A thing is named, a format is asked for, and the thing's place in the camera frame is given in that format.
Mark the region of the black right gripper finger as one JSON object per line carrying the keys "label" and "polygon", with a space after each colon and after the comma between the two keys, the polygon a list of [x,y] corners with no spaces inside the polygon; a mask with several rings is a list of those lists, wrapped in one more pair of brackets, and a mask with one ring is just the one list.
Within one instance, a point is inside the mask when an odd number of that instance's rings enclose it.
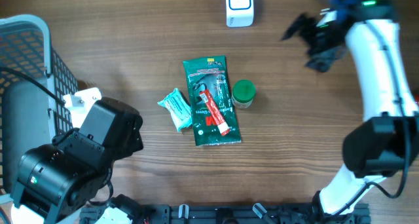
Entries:
{"label": "black right gripper finger", "polygon": [[309,61],[306,67],[317,72],[327,72],[333,63],[343,57],[344,53],[339,50],[325,50],[323,52],[309,53]]}
{"label": "black right gripper finger", "polygon": [[306,13],[302,13],[301,15],[299,15],[292,22],[292,24],[285,30],[281,40],[284,41],[294,36],[294,34],[298,32],[298,30],[303,28],[308,23],[309,20],[310,20],[310,17],[308,17]]}

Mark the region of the green lid jar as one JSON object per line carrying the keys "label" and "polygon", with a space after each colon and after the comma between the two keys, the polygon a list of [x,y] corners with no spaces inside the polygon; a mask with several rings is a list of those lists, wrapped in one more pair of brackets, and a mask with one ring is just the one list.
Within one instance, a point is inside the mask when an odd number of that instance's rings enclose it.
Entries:
{"label": "green lid jar", "polygon": [[256,95],[255,85],[247,79],[239,80],[232,90],[232,103],[239,109],[248,108]]}

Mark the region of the green 3M gloves package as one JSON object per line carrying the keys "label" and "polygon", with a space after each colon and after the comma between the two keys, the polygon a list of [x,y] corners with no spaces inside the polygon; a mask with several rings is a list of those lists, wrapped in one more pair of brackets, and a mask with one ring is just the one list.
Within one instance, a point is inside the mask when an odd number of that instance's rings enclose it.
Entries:
{"label": "green 3M gloves package", "polygon": [[192,129],[197,146],[240,143],[231,100],[226,58],[210,56],[183,61]]}

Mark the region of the red white toothpaste tube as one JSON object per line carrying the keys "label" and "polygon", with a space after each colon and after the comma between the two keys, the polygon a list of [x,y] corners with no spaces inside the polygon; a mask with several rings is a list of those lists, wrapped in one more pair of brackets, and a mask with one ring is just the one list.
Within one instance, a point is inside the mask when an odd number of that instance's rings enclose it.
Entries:
{"label": "red white toothpaste tube", "polygon": [[218,127],[220,134],[222,136],[226,136],[230,132],[230,127],[228,126],[227,122],[225,121],[224,116],[221,114],[213,96],[211,95],[209,90],[204,90],[200,92],[200,97],[202,101],[205,103],[206,107],[208,108],[211,116]]}

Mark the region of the teal wet wipes pack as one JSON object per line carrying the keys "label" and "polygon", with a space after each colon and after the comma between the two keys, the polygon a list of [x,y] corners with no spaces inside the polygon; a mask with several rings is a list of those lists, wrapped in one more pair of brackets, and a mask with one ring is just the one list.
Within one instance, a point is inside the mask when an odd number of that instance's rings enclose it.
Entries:
{"label": "teal wet wipes pack", "polygon": [[174,88],[158,105],[169,111],[178,132],[192,124],[191,107],[178,88]]}

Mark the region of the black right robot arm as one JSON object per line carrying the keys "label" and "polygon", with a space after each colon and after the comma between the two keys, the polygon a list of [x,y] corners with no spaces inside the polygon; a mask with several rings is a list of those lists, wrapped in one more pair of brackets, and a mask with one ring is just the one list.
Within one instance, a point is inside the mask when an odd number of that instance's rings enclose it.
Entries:
{"label": "black right robot arm", "polygon": [[418,156],[418,104],[410,91],[399,44],[399,17],[391,0],[317,0],[321,19],[301,14],[283,38],[299,35],[308,45],[307,67],[329,71],[341,47],[354,60],[363,122],[343,141],[343,165],[314,199],[317,221],[350,215],[373,187],[396,173],[403,192]]}

